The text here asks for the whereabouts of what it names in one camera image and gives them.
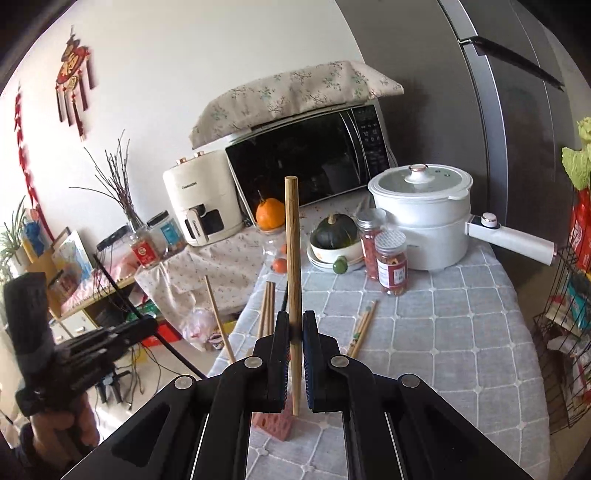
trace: red box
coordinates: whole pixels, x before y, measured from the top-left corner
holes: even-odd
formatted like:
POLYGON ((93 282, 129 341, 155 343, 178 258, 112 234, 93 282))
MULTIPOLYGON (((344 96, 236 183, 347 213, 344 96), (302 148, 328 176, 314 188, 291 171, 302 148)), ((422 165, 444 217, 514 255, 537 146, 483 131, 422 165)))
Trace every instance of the red box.
MULTIPOLYGON (((158 333, 164 337, 168 343, 178 342, 183 336, 176 331, 166 320, 161 322, 158 325, 158 333)), ((146 340, 142 341, 143 346, 156 346, 160 345, 160 340, 158 340, 154 335, 151 337, 146 338, 146 340)))

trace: lid knob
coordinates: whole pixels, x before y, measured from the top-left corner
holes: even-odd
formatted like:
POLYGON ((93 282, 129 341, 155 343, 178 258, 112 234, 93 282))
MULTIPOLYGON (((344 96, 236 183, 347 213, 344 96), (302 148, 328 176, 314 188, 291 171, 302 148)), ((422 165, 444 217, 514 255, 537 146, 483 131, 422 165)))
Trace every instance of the lid knob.
POLYGON ((496 215, 490 212, 483 213, 480 222, 487 228, 495 228, 498 225, 496 215))
POLYGON ((435 177, 428 173, 428 168, 429 167, 424 163, 415 163, 408 166, 410 175, 404 177, 404 181, 412 184, 429 183, 430 181, 433 181, 435 177))

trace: plastic bag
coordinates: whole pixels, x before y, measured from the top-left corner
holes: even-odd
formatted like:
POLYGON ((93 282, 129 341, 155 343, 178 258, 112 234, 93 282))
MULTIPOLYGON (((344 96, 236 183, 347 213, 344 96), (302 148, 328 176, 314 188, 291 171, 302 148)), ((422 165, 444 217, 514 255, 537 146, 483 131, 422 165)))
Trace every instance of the plastic bag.
POLYGON ((181 322, 180 330, 183 338, 199 350, 206 349, 209 336, 217 324, 213 313, 209 310, 194 308, 181 322))

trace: chopstick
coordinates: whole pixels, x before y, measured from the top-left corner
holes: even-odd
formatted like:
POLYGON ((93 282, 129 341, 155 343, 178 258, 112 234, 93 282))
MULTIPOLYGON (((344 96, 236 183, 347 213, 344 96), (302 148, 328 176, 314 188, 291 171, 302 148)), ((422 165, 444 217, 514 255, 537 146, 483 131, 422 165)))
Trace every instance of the chopstick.
POLYGON ((212 302, 213 307, 213 315, 216 318, 217 328, 220 330, 220 335, 222 335, 222 340, 224 345, 226 345, 226 349, 228 350, 228 357, 230 357, 230 363, 236 362, 236 357, 234 356, 234 352, 232 351, 232 345, 230 345, 230 341, 228 340, 228 336, 223 329, 222 321, 220 320, 220 314, 217 310, 217 303, 216 299, 213 297, 213 290, 212 286, 209 283, 209 278, 207 275, 204 277, 205 279, 205 286, 207 287, 207 293, 209 293, 209 300, 212 302))
POLYGON ((353 341, 351 341, 353 348, 351 349, 351 345, 349 346, 350 355, 349 355, 349 350, 347 351, 347 354, 349 355, 349 357, 357 358, 357 353, 359 352, 359 349, 361 348, 361 344, 363 343, 363 340, 365 339, 365 335, 367 334, 369 324, 370 324, 372 318, 374 317, 374 313, 375 313, 375 309, 376 309, 377 305, 378 305, 378 302, 375 301, 372 304, 369 311, 366 311, 363 314, 363 317, 361 318, 361 322, 359 322, 359 329, 356 332, 356 335, 353 336, 353 341, 355 342, 355 344, 353 344, 353 341))
POLYGON ((275 333, 275 282, 271 282, 271 299, 269 300, 269 335, 275 333))
POLYGON ((256 332, 256 338, 265 336, 265 322, 267 318, 267 297, 269 296, 269 283, 265 284, 265 293, 262 296, 261 314, 259 315, 259 326, 256 332))
POLYGON ((297 177, 285 177, 285 240, 287 244, 287 287, 290 304, 291 400, 293 415, 300 415, 301 397, 301 258, 300 197, 297 177))

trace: white bowl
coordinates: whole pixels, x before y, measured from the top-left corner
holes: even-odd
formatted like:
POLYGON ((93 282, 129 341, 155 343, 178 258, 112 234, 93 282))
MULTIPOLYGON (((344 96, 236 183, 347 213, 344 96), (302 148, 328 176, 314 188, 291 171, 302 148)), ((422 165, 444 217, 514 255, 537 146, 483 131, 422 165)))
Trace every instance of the white bowl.
MULTIPOLYGON (((306 251, 308 254, 308 260, 310 263, 314 265, 316 268, 324 270, 326 272, 334 273, 333 264, 332 263, 324 263, 321 262, 316 258, 314 252, 312 251, 312 246, 308 244, 308 250, 306 251)), ((347 263, 347 272, 352 272, 353 270, 358 270, 365 266, 365 260, 363 257, 358 258, 356 261, 348 262, 347 263)))
POLYGON ((318 248, 310 244, 314 255, 323 263, 333 264, 339 257, 345 257, 347 262, 354 262, 363 257, 363 248, 361 247, 361 240, 353 245, 345 248, 335 248, 328 250, 326 248, 318 248))

